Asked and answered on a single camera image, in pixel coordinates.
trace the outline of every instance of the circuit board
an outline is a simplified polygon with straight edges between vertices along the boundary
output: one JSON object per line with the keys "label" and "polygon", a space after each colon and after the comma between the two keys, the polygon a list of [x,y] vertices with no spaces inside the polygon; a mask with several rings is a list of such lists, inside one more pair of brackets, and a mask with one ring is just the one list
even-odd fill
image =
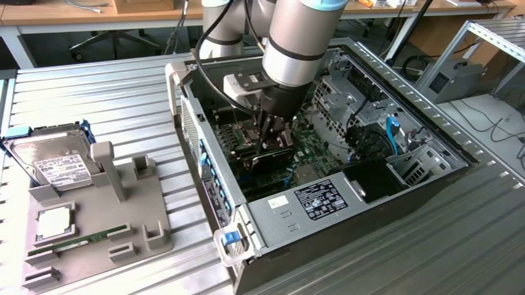
{"label": "circuit board", "polygon": [[37,249],[28,252],[28,257],[30,257],[36,254],[44,253],[46,251],[61,252],[61,251],[69,250],[72,248],[76,248],[77,246],[84,246],[87,244],[96,243],[99,241],[105,240],[107,235],[109,233],[116,232],[121,229],[125,229],[125,226],[117,226],[117,227],[113,227],[108,230],[103,230],[101,232],[97,232],[95,234],[87,235],[85,237],[75,238],[69,241],[65,241],[61,243],[55,243],[51,246],[37,248]]}
{"label": "circuit board", "polygon": [[312,168],[308,178],[311,179],[312,176],[314,178],[324,177],[328,171],[340,165],[327,149],[327,144],[319,139],[312,126],[299,114],[291,130],[294,151],[288,166],[263,175],[240,175],[235,165],[236,159],[256,154],[256,135],[250,130],[252,125],[251,120],[244,120],[215,126],[213,129],[230,168],[248,202],[303,184],[304,178],[298,175],[300,167]]}

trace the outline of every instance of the hard drive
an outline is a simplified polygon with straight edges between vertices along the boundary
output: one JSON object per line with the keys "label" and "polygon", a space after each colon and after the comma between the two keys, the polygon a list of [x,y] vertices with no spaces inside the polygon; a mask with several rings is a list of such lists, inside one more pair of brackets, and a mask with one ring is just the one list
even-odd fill
{"label": "hard drive", "polygon": [[92,183],[91,175],[101,172],[91,159],[95,142],[87,121],[53,127],[9,128],[2,149],[18,163],[36,186],[51,184],[67,191]]}

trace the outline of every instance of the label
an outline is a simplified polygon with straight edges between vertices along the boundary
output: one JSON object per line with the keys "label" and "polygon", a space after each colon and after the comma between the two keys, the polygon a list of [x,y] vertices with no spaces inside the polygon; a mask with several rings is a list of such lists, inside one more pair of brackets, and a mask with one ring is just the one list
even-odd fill
{"label": "label", "polygon": [[55,249],[55,252],[63,252],[65,250],[73,249],[76,247],[87,245],[87,244],[89,244],[89,241],[84,240],[84,241],[80,241],[77,243],[72,243],[72,244],[69,244],[69,245],[67,245],[64,247],[60,247],[60,248]]}
{"label": "label", "polygon": [[219,226],[224,227],[230,223],[230,217],[223,208],[223,202],[220,200],[220,196],[216,193],[213,182],[211,179],[203,180],[203,185],[205,189],[207,198],[209,199],[211,207],[213,209],[215,218],[217,220]]}
{"label": "label", "polygon": [[91,179],[89,171],[79,154],[36,161],[34,166],[53,187]]}
{"label": "label", "polygon": [[276,207],[280,207],[282,205],[286,205],[287,203],[288,203],[288,200],[286,199],[284,195],[268,200],[268,204],[270,204],[271,209],[275,209]]}
{"label": "label", "polygon": [[311,220],[318,220],[347,207],[346,201],[328,179],[294,191],[294,193]]}

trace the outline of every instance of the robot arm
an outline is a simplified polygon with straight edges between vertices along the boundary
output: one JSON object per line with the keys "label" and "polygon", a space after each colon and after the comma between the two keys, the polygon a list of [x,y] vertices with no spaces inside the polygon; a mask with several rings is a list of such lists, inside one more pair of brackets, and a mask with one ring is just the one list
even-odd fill
{"label": "robot arm", "polygon": [[[230,10],[199,50],[201,58],[242,53],[242,36],[247,31],[244,3],[250,2],[231,1]],[[221,5],[211,7],[211,2]],[[303,104],[346,4],[347,0],[251,1],[254,29],[268,38],[263,71],[227,75],[224,91],[247,109],[258,104],[255,123],[266,149],[292,146],[290,122]],[[227,5],[227,0],[203,1],[204,29]],[[254,94],[258,100],[250,102],[247,97]]]}

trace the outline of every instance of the office chair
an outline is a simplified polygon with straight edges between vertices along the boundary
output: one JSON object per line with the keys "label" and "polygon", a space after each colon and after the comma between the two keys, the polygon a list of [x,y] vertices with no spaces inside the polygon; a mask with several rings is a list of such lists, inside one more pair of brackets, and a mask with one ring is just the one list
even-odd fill
{"label": "office chair", "polygon": [[111,30],[111,31],[105,31],[103,33],[99,34],[99,32],[92,31],[91,32],[91,38],[87,39],[84,42],[73,45],[69,47],[69,53],[71,53],[71,57],[77,60],[81,61],[81,59],[84,58],[83,54],[77,52],[77,50],[83,49],[84,47],[88,47],[89,45],[100,42],[101,40],[105,39],[111,39],[112,40],[112,48],[113,48],[113,59],[117,59],[117,50],[116,47],[119,45],[119,39],[127,39],[129,41],[133,41],[136,43],[144,44],[151,46],[153,49],[156,49],[156,53],[159,54],[160,52],[160,46],[157,44],[155,44],[153,42],[145,40],[144,37],[145,33],[143,29],[139,29],[139,36],[136,37],[133,35],[129,35],[127,32],[131,31],[129,29],[119,29],[119,30]]}
{"label": "office chair", "polygon": [[362,31],[362,37],[368,37],[368,30],[374,24],[374,19],[367,19],[366,23],[362,20],[346,20],[347,24],[351,25],[354,28],[359,28],[355,26],[354,22],[360,26]]}

